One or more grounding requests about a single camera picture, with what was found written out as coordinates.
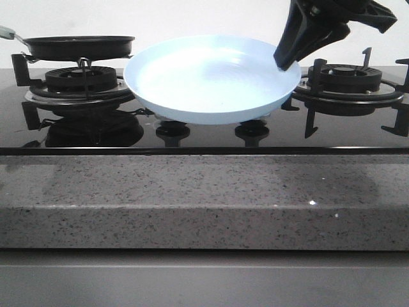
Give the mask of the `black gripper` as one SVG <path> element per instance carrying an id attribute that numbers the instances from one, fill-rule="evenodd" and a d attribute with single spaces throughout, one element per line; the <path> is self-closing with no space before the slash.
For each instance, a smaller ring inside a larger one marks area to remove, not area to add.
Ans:
<path id="1" fill-rule="evenodd" d="M 384 33 L 396 23 L 397 17 L 376 1 L 292 1 L 274 52 L 277 66 L 286 71 L 294 62 L 345 39 L 350 34 L 349 21 Z"/>

